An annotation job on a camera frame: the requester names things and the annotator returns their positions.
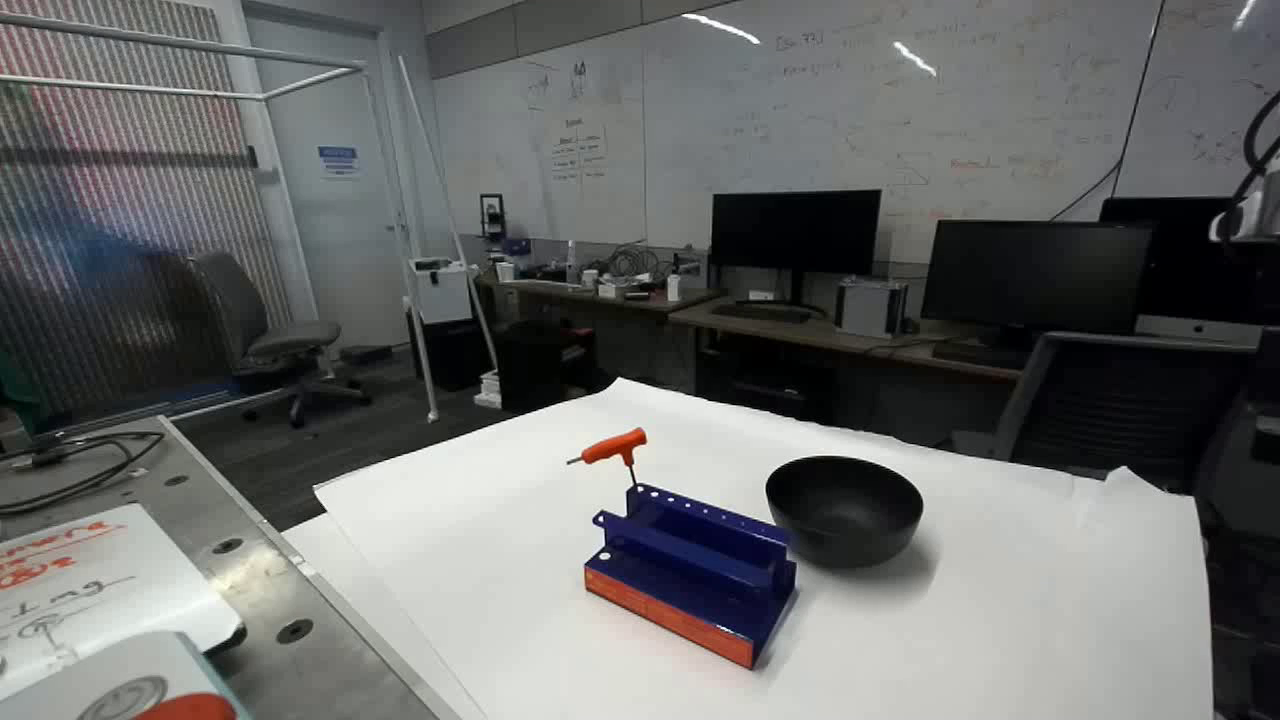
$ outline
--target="white tabletop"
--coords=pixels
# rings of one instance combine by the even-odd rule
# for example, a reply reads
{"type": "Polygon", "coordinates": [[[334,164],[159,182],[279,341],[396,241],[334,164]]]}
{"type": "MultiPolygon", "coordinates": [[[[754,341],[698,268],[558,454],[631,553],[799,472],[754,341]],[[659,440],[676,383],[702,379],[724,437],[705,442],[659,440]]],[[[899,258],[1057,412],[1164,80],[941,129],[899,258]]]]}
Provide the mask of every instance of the white tabletop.
{"type": "Polygon", "coordinates": [[[1214,715],[1196,504],[1134,472],[1071,478],[619,379],[322,498],[330,518],[294,538],[388,643],[407,636],[459,715],[1214,715]],[[861,454],[924,490],[922,530],[873,573],[799,564],[770,662],[744,673],[584,590],[626,466],[566,460],[636,423],[644,484],[770,518],[777,462],[861,454]]]}

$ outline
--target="gray floor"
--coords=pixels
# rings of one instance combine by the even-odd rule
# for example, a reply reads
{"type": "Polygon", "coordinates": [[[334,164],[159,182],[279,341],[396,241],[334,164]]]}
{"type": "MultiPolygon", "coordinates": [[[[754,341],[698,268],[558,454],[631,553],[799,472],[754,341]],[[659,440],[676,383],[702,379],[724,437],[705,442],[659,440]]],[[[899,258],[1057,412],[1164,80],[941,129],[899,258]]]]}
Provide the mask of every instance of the gray floor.
{"type": "Polygon", "coordinates": [[[475,408],[475,392],[441,392],[441,418],[427,423],[427,396],[407,356],[356,366],[356,377],[372,402],[322,408],[307,427],[288,427],[283,399],[256,408],[256,418],[228,408],[181,418],[181,427],[256,512],[294,526],[326,512],[318,484],[504,418],[504,412],[475,408]]]}

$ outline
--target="door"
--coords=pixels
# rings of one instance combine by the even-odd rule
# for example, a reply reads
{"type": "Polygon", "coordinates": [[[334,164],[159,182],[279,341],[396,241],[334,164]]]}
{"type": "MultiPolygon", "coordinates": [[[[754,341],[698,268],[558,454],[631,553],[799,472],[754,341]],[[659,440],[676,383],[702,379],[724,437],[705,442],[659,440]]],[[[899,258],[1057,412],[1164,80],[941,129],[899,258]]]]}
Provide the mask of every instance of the door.
{"type": "MultiPolygon", "coordinates": [[[[377,36],[250,14],[256,49],[377,64],[377,36]]],[[[299,64],[262,64],[266,87],[318,74],[299,64]]],[[[322,318],[341,343],[406,343],[406,245],[396,186],[381,153],[365,74],[343,74],[271,101],[276,144],[318,286],[322,318]]]]}

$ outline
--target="office chair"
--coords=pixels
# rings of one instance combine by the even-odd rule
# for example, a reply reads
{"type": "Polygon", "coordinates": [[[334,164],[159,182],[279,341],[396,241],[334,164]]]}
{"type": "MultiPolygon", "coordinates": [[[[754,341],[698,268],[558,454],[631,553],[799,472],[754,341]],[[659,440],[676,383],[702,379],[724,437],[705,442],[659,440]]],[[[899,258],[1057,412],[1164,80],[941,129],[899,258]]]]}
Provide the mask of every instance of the office chair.
{"type": "Polygon", "coordinates": [[[372,396],[356,379],[341,377],[322,377],[322,353],[330,353],[341,336],[336,324],[283,324],[268,326],[268,307],[256,284],[243,276],[236,255],[228,253],[194,253],[184,255],[194,268],[198,284],[203,286],[223,353],[236,366],[236,379],[251,377],[294,377],[294,402],[288,402],[288,423],[304,427],[313,402],[326,399],[353,399],[353,402],[372,402],[372,396]]]}
{"type": "Polygon", "coordinates": [[[961,451],[1102,474],[1122,462],[1169,490],[1196,490],[1254,348],[1152,336],[1050,332],[998,437],[955,432],[961,451]]]}

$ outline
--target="red handle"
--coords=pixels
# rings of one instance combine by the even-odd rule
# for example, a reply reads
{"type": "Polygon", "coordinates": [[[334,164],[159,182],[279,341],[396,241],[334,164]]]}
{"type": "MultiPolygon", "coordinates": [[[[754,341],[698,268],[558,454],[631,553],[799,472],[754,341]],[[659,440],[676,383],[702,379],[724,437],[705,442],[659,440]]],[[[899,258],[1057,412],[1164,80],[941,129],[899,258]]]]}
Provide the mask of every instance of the red handle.
{"type": "Polygon", "coordinates": [[[626,462],[631,466],[631,462],[636,462],[631,451],[636,451],[640,442],[649,442],[649,437],[644,437],[644,427],[631,427],[631,432],[608,437],[608,440],[599,440],[599,442],[587,442],[587,447],[582,451],[582,460],[584,460],[584,462],[599,462],[599,460],[608,460],[608,454],[626,454],[626,462]]]}

